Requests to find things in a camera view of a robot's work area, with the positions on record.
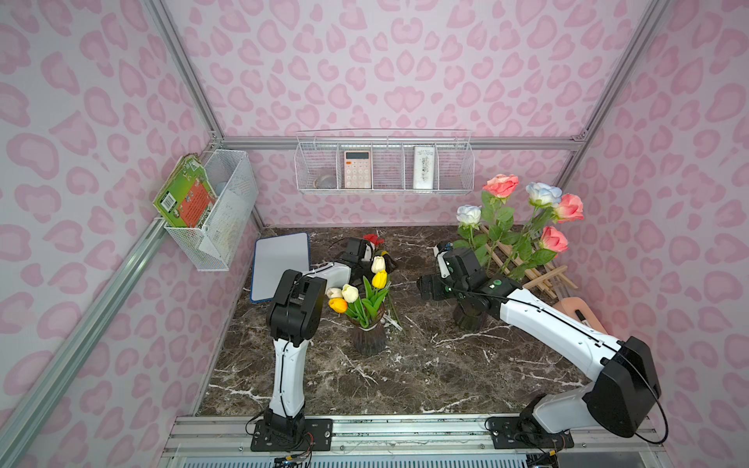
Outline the yellow tulip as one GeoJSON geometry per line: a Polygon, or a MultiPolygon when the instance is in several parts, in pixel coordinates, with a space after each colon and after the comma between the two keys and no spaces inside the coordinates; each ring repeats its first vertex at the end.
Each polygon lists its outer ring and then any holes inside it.
{"type": "Polygon", "coordinates": [[[378,316],[378,313],[380,313],[380,308],[382,307],[382,304],[389,293],[388,288],[388,273],[385,270],[376,273],[376,275],[374,275],[373,277],[371,283],[371,293],[369,294],[371,305],[370,314],[373,319],[376,319],[376,316],[378,316]]]}

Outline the orange tulip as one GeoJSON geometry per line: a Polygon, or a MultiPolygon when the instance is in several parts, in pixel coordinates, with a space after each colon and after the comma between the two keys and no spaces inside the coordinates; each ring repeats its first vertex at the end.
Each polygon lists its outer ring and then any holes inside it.
{"type": "Polygon", "coordinates": [[[335,312],[345,315],[356,326],[364,328],[370,324],[361,300],[347,302],[344,298],[332,298],[329,300],[329,306],[335,312]]]}

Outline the white rose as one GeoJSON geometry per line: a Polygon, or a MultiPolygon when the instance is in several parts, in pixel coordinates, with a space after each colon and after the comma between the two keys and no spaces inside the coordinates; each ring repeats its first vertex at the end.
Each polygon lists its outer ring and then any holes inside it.
{"type": "MultiPolygon", "coordinates": [[[[545,183],[530,183],[526,187],[526,191],[528,192],[528,195],[529,195],[529,204],[531,207],[532,207],[531,205],[532,199],[540,198],[542,200],[545,200],[546,198],[551,198],[552,200],[555,200],[563,195],[563,192],[559,187],[551,186],[545,183]]],[[[536,213],[536,209],[534,208],[534,212],[532,213],[532,218],[534,217],[535,213],[536,213]]],[[[520,234],[520,237],[523,234],[530,234],[529,228],[531,225],[532,218],[518,232],[520,234]]],[[[513,246],[510,246],[510,247],[511,247],[511,254],[508,256],[508,259],[505,261],[503,266],[507,266],[509,265],[509,263],[511,263],[511,261],[513,261],[513,259],[511,259],[513,246]]]]}
{"type": "Polygon", "coordinates": [[[477,206],[464,205],[458,208],[456,219],[458,220],[458,236],[460,239],[454,241],[455,248],[470,248],[474,251],[477,259],[484,263],[488,257],[488,236],[481,230],[482,209],[477,206]]]}

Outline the wooden easel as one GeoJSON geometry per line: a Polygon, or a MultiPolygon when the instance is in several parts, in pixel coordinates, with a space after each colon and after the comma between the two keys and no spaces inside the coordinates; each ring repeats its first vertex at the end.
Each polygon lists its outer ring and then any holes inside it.
{"type": "MultiPolygon", "coordinates": [[[[504,262],[511,254],[511,247],[497,242],[491,250],[492,265],[501,273],[508,274],[513,268],[523,263],[521,259],[513,259],[507,266],[504,262]]],[[[579,290],[579,285],[567,275],[567,265],[557,265],[549,261],[544,265],[527,269],[522,280],[523,286],[535,292],[541,292],[551,300],[569,298],[579,290]]]]}

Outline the blue framed whiteboard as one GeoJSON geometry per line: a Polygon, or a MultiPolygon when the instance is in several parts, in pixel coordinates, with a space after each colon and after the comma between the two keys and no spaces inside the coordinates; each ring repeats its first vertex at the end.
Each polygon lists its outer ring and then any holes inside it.
{"type": "Polygon", "coordinates": [[[309,270],[309,237],[296,233],[257,240],[252,271],[251,302],[273,298],[284,272],[309,270]]]}

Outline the pink rose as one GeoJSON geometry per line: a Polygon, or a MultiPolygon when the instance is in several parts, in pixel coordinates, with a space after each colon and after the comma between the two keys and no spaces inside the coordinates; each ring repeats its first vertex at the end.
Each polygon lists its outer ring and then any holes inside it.
{"type": "Polygon", "coordinates": [[[488,252],[499,245],[514,246],[520,237],[513,231],[515,209],[507,205],[510,196],[519,186],[516,175],[499,174],[486,182],[482,189],[482,214],[489,234],[488,252]]]}
{"type": "Polygon", "coordinates": [[[553,226],[561,231],[556,224],[584,220],[583,202],[574,194],[563,194],[555,200],[532,199],[531,205],[536,209],[529,228],[529,233],[534,239],[540,237],[540,231],[545,226],[553,226]]]}
{"type": "Polygon", "coordinates": [[[520,281],[527,270],[546,265],[567,249],[568,239],[553,226],[545,226],[538,239],[534,239],[531,234],[523,234],[513,245],[511,255],[511,259],[520,259],[522,263],[510,270],[509,277],[520,281]]]}

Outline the red rose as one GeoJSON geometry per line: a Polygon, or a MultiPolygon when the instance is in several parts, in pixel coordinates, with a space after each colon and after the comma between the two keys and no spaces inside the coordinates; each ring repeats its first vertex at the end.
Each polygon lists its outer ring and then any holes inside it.
{"type": "Polygon", "coordinates": [[[369,242],[374,248],[379,248],[384,244],[384,239],[376,234],[368,234],[363,237],[364,240],[369,242]]]}

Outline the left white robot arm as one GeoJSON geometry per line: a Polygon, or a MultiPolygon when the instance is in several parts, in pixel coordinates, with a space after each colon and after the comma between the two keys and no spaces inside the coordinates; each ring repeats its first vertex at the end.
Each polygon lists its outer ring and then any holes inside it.
{"type": "Polygon", "coordinates": [[[334,422],[305,414],[306,354],[323,308],[329,306],[352,325],[355,350],[374,356],[386,347],[382,319],[397,264],[376,234],[349,237],[336,261],[300,272],[286,270],[271,298],[267,318],[275,352],[273,393],[268,406],[245,426],[252,452],[282,452],[292,465],[312,452],[327,452],[334,422]]]}

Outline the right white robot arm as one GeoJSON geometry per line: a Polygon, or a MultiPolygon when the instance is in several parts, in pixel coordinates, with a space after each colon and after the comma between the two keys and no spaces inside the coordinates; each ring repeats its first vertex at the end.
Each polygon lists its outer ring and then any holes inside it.
{"type": "Polygon", "coordinates": [[[651,349],[637,337],[620,340],[584,325],[537,298],[518,282],[490,277],[469,248],[434,249],[439,271],[417,281],[424,300],[458,302],[466,317],[491,316],[532,335],[575,365],[589,384],[535,397],[516,417],[490,417],[496,448],[571,448],[571,430],[599,426],[621,438],[637,436],[661,387],[651,349]]]}

